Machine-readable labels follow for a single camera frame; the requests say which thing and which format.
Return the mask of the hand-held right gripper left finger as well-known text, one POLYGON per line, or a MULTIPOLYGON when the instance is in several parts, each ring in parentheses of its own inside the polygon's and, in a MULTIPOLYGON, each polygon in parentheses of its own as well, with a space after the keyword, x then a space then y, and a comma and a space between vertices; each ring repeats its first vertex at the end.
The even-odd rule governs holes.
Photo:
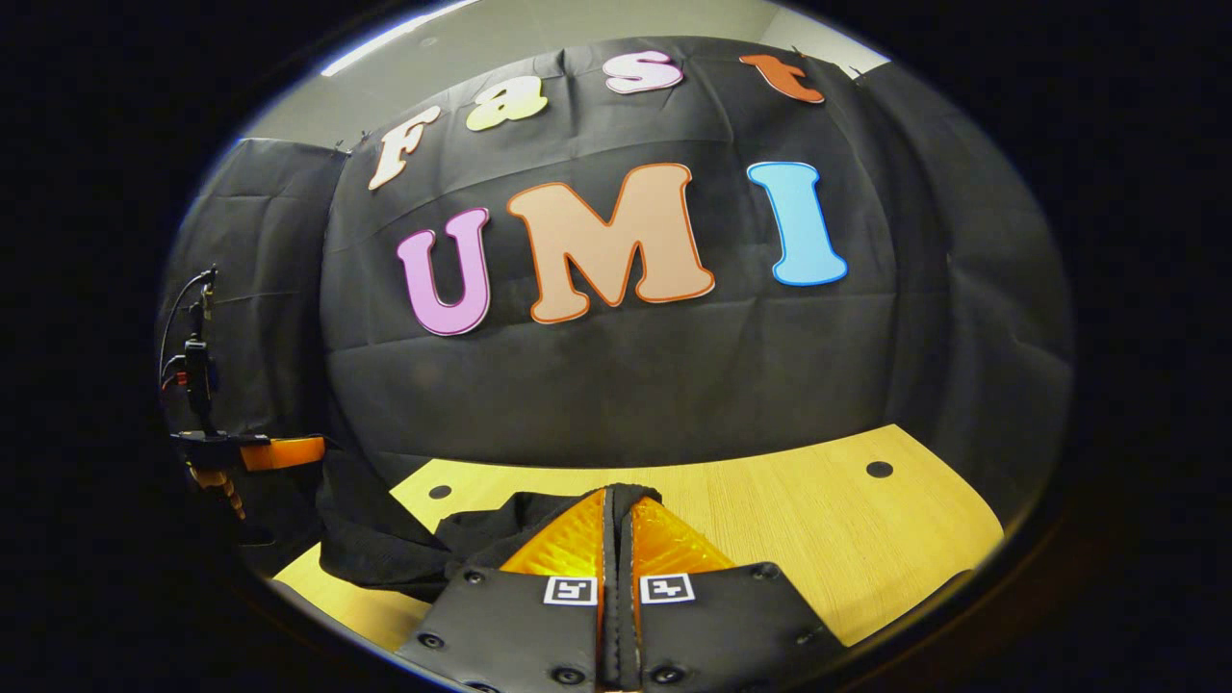
POLYGON ((617 514, 615 487, 472 513, 496 540, 457 566, 398 655, 476 691, 616 689, 617 514))

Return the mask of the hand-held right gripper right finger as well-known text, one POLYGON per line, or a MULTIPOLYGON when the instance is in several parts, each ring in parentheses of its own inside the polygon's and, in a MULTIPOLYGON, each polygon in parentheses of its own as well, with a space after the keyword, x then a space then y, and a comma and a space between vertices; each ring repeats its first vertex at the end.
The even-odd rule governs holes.
POLYGON ((655 494, 616 494, 616 687, 784 692, 844 645, 774 562, 736 565, 655 494))

